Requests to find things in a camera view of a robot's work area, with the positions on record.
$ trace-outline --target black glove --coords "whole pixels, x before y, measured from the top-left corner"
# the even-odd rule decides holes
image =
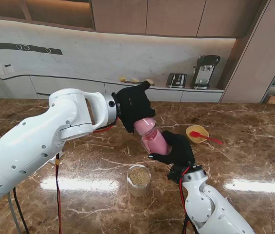
[[[144,81],[140,85],[121,89],[116,94],[117,102],[120,104],[119,118],[129,133],[134,133],[136,121],[156,115],[145,94],[149,87],[149,82]]]
[[[148,158],[163,162],[165,164],[173,163],[176,166],[188,167],[196,163],[188,139],[180,134],[174,134],[169,131],[163,131],[162,135],[166,142],[172,146],[172,151],[168,155],[152,153]]]

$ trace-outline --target red spoon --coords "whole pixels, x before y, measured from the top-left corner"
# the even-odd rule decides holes
[[[192,137],[202,137],[202,138],[204,138],[204,139],[208,139],[208,140],[211,140],[211,141],[213,141],[213,142],[216,142],[217,144],[220,144],[220,145],[223,144],[223,143],[222,143],[221,141],[219,141],[219,140],[215,140],[215,139],[213,139],[213,138],[209,138],[209,137],[204,136],[204,135],[201,135],[200,133],[195,132],[195,131],[190,132],[190,135],[191,135]]]

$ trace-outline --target red cable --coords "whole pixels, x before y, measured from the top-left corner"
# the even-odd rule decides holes
[[[104,131],[107,131],[107,130],[109,130],[110,128],[112,128],[114,125],[111,125],[111,126],[109,126],[109,127],[107,127],[107,128],[104,128],[104,129],[102,129],[102,130],[96,130],[96,131],[94,131],[93,133],[102,133],[102,132],[104,132]]]
[[[109,130],[109,129],[112,128],[114,125],[115,125],[115,124],[112,124],[112,125],[108,126],[107,128],[102,129],[102,130],[96,130],[96,131],[94,131],[93,133],[102,133],[102,132],[104,132],[104,131]]]
[[[190,169],[190,167],[187,167],[187,169],[182,173],[182,176],[180,178],[180,183],[179,183],[181,200],[182,200],[183,208],[184,208],[184,211],[185,211],[185,216],[186,216],[187,212],[186,212],[186,208],[185,208],[185,199],[184,199],[184,195],[183,195],[182,181],[183,181],[183,176],[186,174],[186,172],[189,169]]]
[[[56,155],[55,160],[55,178],[56,178],[56,188],[57,188],[57,211],[58,211],[58,222],[59,222],[59,234],[62,234],[61,230],[61,200],[60,200],[60,190],[58,185],[58,169],[59,169],[59,154]]]

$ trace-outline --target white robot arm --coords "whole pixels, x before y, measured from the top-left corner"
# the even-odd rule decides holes
[[[86,104],[90,103],[95,124]],[[47,112],[24,119],[0,139],[0,198],[62,150],[66,140],[115,122],[111,95],[63,89],[53,93]]]
[[[234,207],[212,186],[201,166],[183,176],[185,209],[199,234],[255,234]]]
[[[90,103],[94,124],[86,104]],[[47,112],[26,118],[0,139],[0,198],[26,180],[69,139],[86,136],[115,122],[116,98],[78,89],[53,93]],[[200,234],[253,234],[254,231],[212,186],[202,167],[183,176],[185,209]]]

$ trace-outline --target yellow bowl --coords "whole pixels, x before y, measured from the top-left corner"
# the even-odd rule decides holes
[[[200,125],[192,125],[192,126],[188,127],[188,128],[186,129],[186,135],[187,135],[187,137],[188,137],[192,142],[194,142],[194,143],[196,143],[196,144],[200,144],[200,143],[206,141],[206,139],[205,139],[205,138],[202,138],[202,137],[192,137],[192,136],[190,135],[190,133],[191,133],[192,131],[198,132],[198,133],[200,133],[201,135],[204,135],[204,136],[206,136],[206,137],[209,137],[209,136],[210,136],[209,133],[207,132],[207,130],[206,130],[205,128],[203,128],[202,126],[200,126]]]

